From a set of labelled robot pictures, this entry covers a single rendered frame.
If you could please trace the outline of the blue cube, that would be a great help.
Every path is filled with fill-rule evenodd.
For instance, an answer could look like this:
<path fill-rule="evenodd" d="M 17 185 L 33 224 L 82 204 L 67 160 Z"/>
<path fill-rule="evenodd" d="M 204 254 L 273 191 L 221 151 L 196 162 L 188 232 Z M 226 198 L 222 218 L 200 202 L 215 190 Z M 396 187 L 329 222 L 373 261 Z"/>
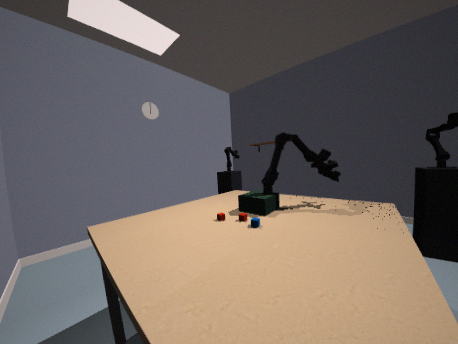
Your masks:
<path fill-rule="evenodd" d="M 260 218 L 253 218 L 251 220 L 251 226 L 252 227 L 259 227 L 260 226 Z"/>

